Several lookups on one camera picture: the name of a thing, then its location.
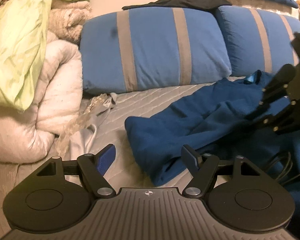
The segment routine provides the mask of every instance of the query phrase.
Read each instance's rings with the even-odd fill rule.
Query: green fabric
[[[0,8],[1,106],[24,111],[33,101],[45,57],[51,2],[10,0]]]

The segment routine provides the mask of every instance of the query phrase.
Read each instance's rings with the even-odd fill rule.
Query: pillowcase
[[[216,82],[231,74],[209,12],[146,7],[88,20],[80,43],[83,89],[92,95]]]
[[[238,6],[221,6],[215,17],[225,39],[232,76],[248,76],[256,70],[276,73],[284,64],[298,64],[290,41],[300,33],[293,17]]]

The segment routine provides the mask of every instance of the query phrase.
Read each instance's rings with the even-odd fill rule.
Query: metal screw
[[[113,192],[113,190],[109,187],[102,187],[100,189],[98,189],[97,193],[101,196],[109,196],[111,195]]]
[[[186,193],[190,196],[197,196],[201,193],[201,190],[197,187],[189,187],[186,189]]]

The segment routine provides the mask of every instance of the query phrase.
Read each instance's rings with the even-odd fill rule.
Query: white comforter
[[[31,106],[23,113],[0,106],[0,162],[44,158],[64,125],[78,115],[82,62],[78,46],[48,32],[43,67]]]

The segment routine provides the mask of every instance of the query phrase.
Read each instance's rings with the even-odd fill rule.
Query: dark stain
[[[118,36],[118,28],[117,27],[112,28],[110,33],[112,38],[116,38]]]

